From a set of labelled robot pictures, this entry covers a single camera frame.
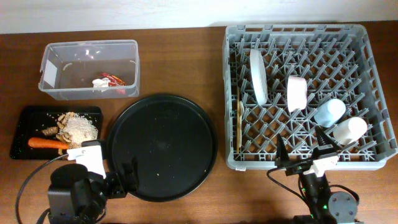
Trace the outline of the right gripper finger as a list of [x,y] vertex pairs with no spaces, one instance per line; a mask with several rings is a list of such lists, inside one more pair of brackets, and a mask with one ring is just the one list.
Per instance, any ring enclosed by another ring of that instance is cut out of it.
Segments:
[[329,148],[334,148],[333,141],[324,133],[324,131],[319,127],[315,127],[315,134],[317,137],[317,143],[320,147],[328,146]]
[[288,152],[285,148],[284,140],[280,134],[277,135],[277,150],[275,157],[275,165],[277,167],[286,166],[290,162]]

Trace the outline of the cream white cup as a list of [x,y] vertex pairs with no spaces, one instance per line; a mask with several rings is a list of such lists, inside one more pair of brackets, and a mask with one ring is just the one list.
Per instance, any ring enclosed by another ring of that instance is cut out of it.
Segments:
[[348,145],[357,141],[368,130],[367,123],[360,117],[349,118],[333,130],[333,137],[339,144]]

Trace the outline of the blue cup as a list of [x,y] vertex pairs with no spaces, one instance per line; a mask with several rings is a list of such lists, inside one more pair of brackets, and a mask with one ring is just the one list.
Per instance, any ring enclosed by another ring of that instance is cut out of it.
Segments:
[[329,128],[344,115],[345,111],[346,106],[343,101],[330,99],[317,108],[314,120],[318,125]]

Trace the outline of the pink bowl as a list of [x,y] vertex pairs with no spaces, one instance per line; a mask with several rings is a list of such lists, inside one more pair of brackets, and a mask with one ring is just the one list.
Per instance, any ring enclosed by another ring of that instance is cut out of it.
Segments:
[[304,110],[307,106],[307,81],[304,78],[289,76],[287,82],[287,108],[291,113]]

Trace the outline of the peanut shells and rice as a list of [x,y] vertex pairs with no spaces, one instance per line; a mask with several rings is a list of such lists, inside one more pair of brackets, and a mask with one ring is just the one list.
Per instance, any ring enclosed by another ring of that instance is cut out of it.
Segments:
[[98,138],[99,131],[94,125],[95,119],[87,114],[67,112],[57,118],[58,133],[55,137],[68,145],[69,149],[81,147],[85,141]]

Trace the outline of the wooden chopstick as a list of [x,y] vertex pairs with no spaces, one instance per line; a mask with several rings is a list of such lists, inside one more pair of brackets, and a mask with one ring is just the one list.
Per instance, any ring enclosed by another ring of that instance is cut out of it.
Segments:
[[240,89],[237,86],[237,125],[236,125],[236,153],[239,154],[241,147],[241,105],[240,105]]

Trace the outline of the brown walnut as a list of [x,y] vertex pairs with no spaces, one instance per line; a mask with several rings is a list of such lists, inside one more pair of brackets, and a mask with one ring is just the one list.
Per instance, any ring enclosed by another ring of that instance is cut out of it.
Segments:
[[49,127],[42,130],[42,134],[44,136],[53,136],[56,135],[57,133],[58,133],[58,126]]

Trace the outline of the orange carrot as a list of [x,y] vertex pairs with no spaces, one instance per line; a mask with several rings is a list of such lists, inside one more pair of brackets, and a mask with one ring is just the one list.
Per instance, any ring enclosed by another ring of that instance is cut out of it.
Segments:
[[43,138],[30,138],[28,140],[28,146],[33,148],[68,149],[67,143]]

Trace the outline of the red snack wrapper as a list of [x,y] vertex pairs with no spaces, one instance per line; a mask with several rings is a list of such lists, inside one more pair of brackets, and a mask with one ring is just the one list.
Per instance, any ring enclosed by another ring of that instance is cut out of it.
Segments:
[[118,78],[115,75],[109,74],[109,73],[102,73],[101,74],[102,78],[109,78],[110,79],[110,83],[109,83],[109,87],[119,87],[119,86],[125,86],[126,83],[124,81],[122,81],[120,78]]

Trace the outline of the grey plate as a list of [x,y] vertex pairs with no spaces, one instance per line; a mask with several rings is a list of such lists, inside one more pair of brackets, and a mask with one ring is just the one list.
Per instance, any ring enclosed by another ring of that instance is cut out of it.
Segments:
[[259,50],[251,49],[249,59],[251,66],[251,79],[256,101],[260,106],[263,106],[268,100],[266,69],[263,57]]

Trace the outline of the white plastic fork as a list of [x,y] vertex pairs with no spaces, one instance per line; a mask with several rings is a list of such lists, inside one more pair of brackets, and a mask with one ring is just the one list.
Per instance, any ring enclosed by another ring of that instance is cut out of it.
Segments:
[[237,113],[237,147],[240,149],[242,147],[242,119],[244,113],[244,105],[242,101],[238,102]]

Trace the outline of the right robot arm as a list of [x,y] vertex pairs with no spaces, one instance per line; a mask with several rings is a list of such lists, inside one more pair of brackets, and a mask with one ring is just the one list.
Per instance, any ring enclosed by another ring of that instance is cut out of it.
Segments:
[[342,185],[330,185],[326,171],[337,165],[338,152],[341,148],[318,126],[315,128],[318,146],[313,150],[311,157],[299,161],[291,161],[285,148],[284,140],[277,135],[277,150],[275,168],[267,172],[285,170],[287,176],[298,176],[298,189],[295,192],[273,178],[271,181],[295,194],[304,201],[310,213],[296,215],[293,223],[359,223],[356,219],[359,205],[359,195]]

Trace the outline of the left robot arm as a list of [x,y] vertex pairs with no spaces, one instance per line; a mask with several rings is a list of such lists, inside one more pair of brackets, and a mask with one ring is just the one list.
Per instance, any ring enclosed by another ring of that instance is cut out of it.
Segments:
[[84,165],[67,164],[56,169],[50,181],[50,223],[96,223],[104,217],[109,199],[124,198],[139,188],[136,162],[123,164],[120,174],[108,172],[106,177]]

